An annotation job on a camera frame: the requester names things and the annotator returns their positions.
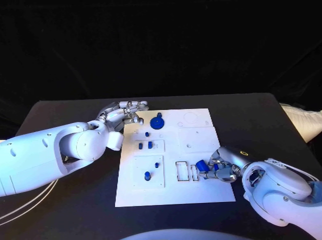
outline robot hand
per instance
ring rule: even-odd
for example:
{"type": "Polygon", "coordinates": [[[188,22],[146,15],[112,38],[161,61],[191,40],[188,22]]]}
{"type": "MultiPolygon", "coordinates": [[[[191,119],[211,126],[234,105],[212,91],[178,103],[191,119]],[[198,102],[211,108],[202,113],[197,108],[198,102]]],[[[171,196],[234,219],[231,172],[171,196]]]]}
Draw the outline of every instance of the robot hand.
{"type": "Polygon", "coordinates": [[[0,143],[0,197],[33,190],[87,166],[105,153],[119,150],[125,124],[143,123],[136,111],[145,101],[109,104],[87,123],[17,136],[0,143]]]}
{"type": "Polygon", "coordinates": [[[317,240],[322,240],[322,181],[310,174],[276,161],[256,161],[248,153],[220,147],[208,166],[197,163],[200,176],[234,182],[241,177],[244,199],[257,214],[274,225],[297,225],[317,240]],[[310,182],[290,171],[310,178],[310,182]]]}

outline circular cutout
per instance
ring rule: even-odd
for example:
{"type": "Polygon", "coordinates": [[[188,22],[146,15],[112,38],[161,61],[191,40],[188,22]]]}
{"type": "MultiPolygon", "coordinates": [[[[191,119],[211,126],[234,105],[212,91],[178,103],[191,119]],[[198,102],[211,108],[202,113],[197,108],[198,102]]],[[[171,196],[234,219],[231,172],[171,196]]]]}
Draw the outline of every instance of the circular cutout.
{"type": "Polygon", "coordinates": [[[184,115],[184,119],[189,124],[191,123],[194,124],[197,122],[197,118],[198,118],[197,114],[191,112],[184,115]]]}

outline white cable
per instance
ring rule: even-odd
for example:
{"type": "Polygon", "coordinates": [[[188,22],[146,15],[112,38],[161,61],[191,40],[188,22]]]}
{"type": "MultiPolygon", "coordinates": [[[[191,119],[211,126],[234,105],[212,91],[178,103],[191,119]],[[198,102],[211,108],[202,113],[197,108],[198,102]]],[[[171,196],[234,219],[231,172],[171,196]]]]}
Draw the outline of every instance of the white cable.
{"type": "Polygon", "coordinates": [[[319,179],[310,175],[309,173],[306,173],[305,171],[302,171],[300,169],[297,169],[296,167],[282,163],[286,167],[292,168],[293,170],[296,170],[299,173],[305,174],[313,181],[319,181],[319,179]]]}
{"type": "Polygon", "coordinates": [[[51,192],[51,190],[53,190],[53,188],[54,188],[54,186],[56,186],[57,181],[59,181],[59,179],[54,181],[53,187],[50,188],[47,194],[46,194],[44,197],[40,199],[40,201],[37,202],[37,204],[36,204],[24,213],[21,213],[21,214],[20,214],[18,216],[15,216],[13,219],[10,219],[10,220],[5,221],[4,223],[1,223],[0,226],[4,225],[4,224],[7,224],[8,222],[11,222],[13,220],[15,220],[17,218],[20,218],[20,217],[40,204],[40,202],[44,200],[44,198],[47,197],[49,193],[51,192]]]}
{"type": "Polygon", "coordinates": [[[50,188],[50,186],[54,184],[56,181],[51,181],[47,188],[43,190],[43,192],[20,207],[17,208],[13,212],[10,212],[8,214],[5,214],[4,216],[0,217],[0,220],[4,219],[8,215],[11,215],[13,213],[15,213],[20,209],[23,209],[31,202],[34,202],[34,200],[43,195],[43,193],[47,191],[47,189],[50,188]]]}

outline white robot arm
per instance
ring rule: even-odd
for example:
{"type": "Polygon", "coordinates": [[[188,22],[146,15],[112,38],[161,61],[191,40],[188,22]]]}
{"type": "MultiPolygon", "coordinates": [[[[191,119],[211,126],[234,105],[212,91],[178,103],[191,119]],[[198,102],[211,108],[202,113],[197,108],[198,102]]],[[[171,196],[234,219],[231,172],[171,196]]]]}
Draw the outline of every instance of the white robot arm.
{"type": "Polygon", "coordinates": [[[248,153],[231,147],[220,147],[208,165],[215,170],[200,169],[205,179],[233,182],[241,177],[243,196],[271,224],[282,227],[292,223],[322,240],[322,181],[274,159],[254,162],[248,153]],[[312,181],[306,182],[289,168],[312,181]]]}
{"type": "Polygon", "coordinates": [[[0,143],[0,197],[33,190],[119,150],[125,124],[143,123],[145,101],[113,102],[96,120],[17,136],[0,143]]]}

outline white board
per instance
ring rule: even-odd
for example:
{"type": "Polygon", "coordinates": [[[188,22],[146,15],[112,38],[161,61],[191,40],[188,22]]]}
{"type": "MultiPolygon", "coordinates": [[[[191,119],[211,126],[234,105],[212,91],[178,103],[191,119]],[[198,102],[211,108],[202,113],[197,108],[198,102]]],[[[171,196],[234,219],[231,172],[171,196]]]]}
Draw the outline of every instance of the white board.
{"type": "Polygon", "coordinates": [[[228,183],[201,177],[197,181],[192,177],[192,173],[197,174],[192,165],[200,160],[208,162],[220,147],[208,109],[142,111],[138,115],[143,125],[128,124],[123,130],[115,206],[234,202],[228,183]],[[156,113],[162,113],[165,121],[159,130],[149,126],[156,113]],[[185,162],[179,164],[181,175],[185,168],[188,171],[182,181],[178,181],[177,162],[185,162]],[[149,181],[145,181],[145,172],[151,173],[149,181]]]}

